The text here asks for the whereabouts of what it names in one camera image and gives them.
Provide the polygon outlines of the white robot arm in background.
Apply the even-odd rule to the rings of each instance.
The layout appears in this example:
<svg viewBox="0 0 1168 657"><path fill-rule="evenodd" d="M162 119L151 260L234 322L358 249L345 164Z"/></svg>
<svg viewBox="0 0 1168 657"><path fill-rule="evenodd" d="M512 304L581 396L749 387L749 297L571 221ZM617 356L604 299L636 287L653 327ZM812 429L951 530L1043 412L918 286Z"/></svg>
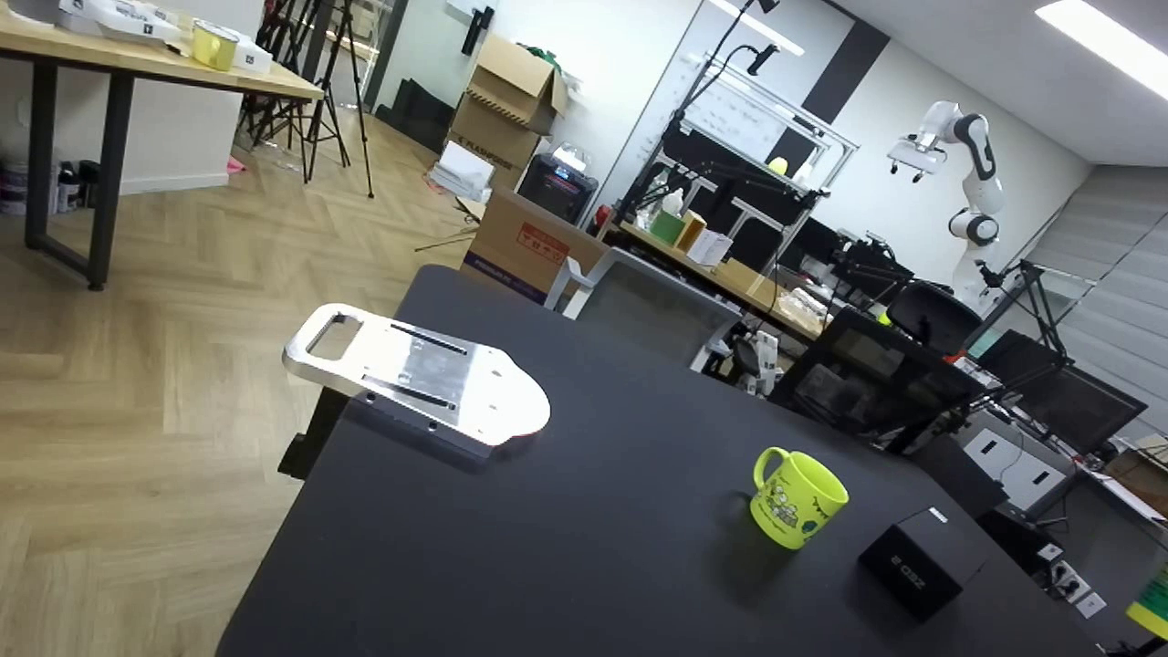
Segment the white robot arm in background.
<svg viewBox="0 0 1168 657"><path fill-rule="evenodd" d="M963 203L951 214L951 233L991 249L999 238L1005 179L987 113L960 102L931 102L925 119L889 151L889 169L929 179L951 164L953 151L963 152Z"/></svg>

